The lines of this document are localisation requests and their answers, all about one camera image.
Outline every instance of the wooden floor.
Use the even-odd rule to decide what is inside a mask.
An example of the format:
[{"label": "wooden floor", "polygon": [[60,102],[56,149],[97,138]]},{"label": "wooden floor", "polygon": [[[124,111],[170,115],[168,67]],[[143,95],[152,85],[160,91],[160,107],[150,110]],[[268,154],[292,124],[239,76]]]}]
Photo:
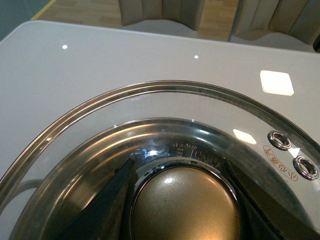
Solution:
[{"label": "wooden floor", "polygon": [[[39,20],[120,28],[118,0],[53,0]],[[200,38],[227,41],[238,0],[205,0],[200,27]]]}]

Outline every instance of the chair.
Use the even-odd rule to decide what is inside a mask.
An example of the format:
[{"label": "chair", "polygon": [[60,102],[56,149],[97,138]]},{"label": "chair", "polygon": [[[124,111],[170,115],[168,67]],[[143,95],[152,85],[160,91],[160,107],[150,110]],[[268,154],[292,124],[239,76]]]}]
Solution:
[{"label": "chair", "polygon": [[320,0],[239,0],[228,41],[313,52]]},{"label": "chair", "polygon": [[118,0],[122,29],[198,37],[205,0]]}]

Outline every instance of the chair back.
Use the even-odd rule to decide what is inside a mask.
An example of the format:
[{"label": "chair back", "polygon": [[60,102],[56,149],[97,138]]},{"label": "chair back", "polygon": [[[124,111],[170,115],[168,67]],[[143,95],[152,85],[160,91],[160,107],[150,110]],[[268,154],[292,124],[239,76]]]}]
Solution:
[{"label": "chair back", "polygon": [[230,37],[252,30],[279,32],[312,45],[320,35],[320,0],[239,0]]},{"label": "chair back", "polygon": [[123,26],[144,20],[171,20],[197,31],[205,0],[118,0]]}]

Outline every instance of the white tabletop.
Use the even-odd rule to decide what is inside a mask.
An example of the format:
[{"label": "white tabletop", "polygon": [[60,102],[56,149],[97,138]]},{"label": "white tabletop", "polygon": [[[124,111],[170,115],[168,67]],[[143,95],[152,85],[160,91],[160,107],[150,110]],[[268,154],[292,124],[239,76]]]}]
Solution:
[{"label": "white tabletop", "polygon": [[[242,93],[320,143],[319,66],[316,53],[27,22],[0,43],[0,176],[38,134],[72,108],[115,88],[154,80],[204,82]],[[261,70],[288,73],[294,94],[263,92]]]}]

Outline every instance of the glass lid rim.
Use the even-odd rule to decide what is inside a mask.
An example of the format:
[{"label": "glass lid rim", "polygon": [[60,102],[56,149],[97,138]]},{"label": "glass lid rim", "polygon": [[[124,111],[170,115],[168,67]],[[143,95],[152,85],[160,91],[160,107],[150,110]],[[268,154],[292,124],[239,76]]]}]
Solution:
[{"label": "glass lid rim", "polygon": [[41,153],[60,134],[65,132],[76,122],[99,109],[131,97],[154,93],[187,93],[218,99],[244,109],[246,112],[253,114],[262,121],[264,121],[262,116],[258,116],[253,112],[263,113],[263,115],[271,116],[272,119],[275,119],[282,125],[286,126],[289,130],[294,132],[300,140],[304,140],[304,142],[311,144],[312,148],[309,147],[309,150],[312,150],[311,152],[315,151],[320,153],[320,145],[293,122],[268,106],[265,106],[264,104],[236,91],[208,83],[186,80],[157,80],[141,82],[120,87],[93,97],[68,111],[42,131],[14,160],[13,164],[0,180],[0,215],[12,193],[30,167],[38,159]]}]

